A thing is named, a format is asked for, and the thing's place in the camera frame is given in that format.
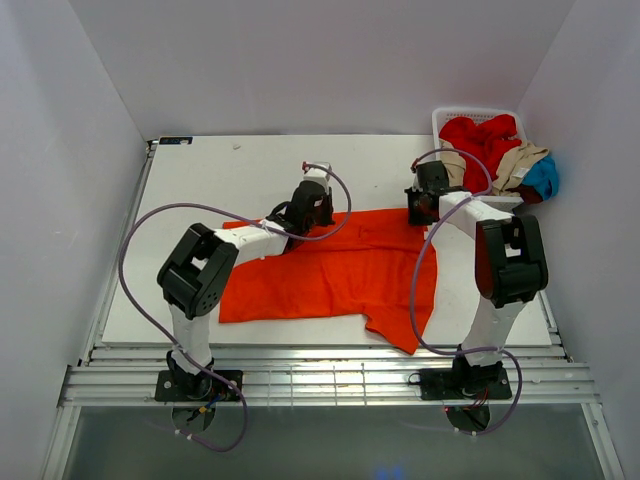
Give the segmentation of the orange t-shirt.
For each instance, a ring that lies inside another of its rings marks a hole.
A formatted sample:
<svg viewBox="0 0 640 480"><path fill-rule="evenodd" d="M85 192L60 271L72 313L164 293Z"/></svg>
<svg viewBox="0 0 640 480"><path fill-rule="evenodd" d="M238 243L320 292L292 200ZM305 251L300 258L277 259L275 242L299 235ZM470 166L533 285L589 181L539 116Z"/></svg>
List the orange t-shirt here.
<svg viewBox="0 0 640 480"><path fill-rule="evenodd" d="M412 354L434 311L438 279L425 229L402 209L338 213L337 234L233 269L219 305L221 323L362 315L368 331Z"/></svg>

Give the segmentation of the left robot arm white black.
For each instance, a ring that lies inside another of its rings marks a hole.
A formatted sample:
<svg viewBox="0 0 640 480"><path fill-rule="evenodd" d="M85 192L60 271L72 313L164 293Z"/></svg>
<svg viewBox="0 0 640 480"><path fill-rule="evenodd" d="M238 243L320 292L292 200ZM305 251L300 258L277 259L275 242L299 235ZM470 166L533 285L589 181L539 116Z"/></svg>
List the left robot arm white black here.
<svg viewBox="0 0 640 480"><path fill-rule="evenodd" d="M258 226L211 230L201 223L185 232L161 267L157 282L169 305L179 345L167 355L171 379L190 399L205 397L213 379L210 313L222 300L234 268L285 254L315 226L333 224L332 192L326 175L305 176L292 198Z"/></svg>

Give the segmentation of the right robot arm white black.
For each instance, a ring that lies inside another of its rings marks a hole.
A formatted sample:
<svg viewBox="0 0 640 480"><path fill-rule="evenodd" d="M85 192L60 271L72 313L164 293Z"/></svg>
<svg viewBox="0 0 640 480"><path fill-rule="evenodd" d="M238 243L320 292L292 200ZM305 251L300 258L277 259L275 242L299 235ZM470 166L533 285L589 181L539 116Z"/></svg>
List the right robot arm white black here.
<svg viewBox="0 0 640 480"><path fill-rule="evenodd" d="M405 190L409 223L449 223L474 241L474 278L480 294L470 331L449 368L418 372L423 400L507 400L511 386L500 352L517 316L546 288L548 268L539 223L532 215L500 210L449 183L442 162L412 167Z"/></svg>

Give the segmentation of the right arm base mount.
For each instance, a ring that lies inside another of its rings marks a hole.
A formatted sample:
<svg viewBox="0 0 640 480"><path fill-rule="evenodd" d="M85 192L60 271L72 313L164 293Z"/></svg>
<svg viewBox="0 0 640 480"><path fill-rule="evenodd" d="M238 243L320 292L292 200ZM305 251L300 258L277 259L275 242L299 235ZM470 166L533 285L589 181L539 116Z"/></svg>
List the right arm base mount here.
<svg viewBox="0 0 640 480"><path fill-rule="evenodd" d="M420 369L410 375L408 384L418 386L422 400L508 400L512 389L506 371L497 374L462 376L452 369Z"/></svg>

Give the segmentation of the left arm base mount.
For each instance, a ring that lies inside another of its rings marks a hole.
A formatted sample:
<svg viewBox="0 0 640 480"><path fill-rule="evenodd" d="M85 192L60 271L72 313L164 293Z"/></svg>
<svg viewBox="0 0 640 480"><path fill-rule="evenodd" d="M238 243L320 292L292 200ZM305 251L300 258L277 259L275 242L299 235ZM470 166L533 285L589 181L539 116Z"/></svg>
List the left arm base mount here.
<svg viewBox="0 0 640 480"><path fill-rule="evenodd" d="M224 381L213 379L203 373L192 375L163 370L157 377L154 400L157 402L207 403L218 398L220 401L239 401L239 395L231 387L231 384L241 390L243 372L241 370L218 370L216 374L224 378Z"/></svg>

